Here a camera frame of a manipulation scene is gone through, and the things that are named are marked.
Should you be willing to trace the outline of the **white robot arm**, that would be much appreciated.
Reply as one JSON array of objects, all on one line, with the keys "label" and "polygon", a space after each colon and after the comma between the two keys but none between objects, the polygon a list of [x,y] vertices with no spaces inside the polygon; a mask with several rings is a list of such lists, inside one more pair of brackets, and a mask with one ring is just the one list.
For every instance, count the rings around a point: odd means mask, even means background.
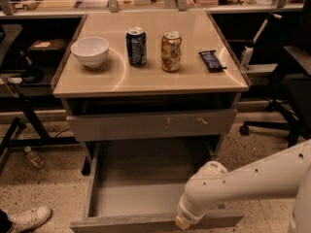
[{"label": "white robot arm", "polygon": [[209,208],[227,201],[291,197],[295,201],[288,233],[311,233],[311,140],[233,171],[207,162],[187,181],[176,224],[187,229]]}]

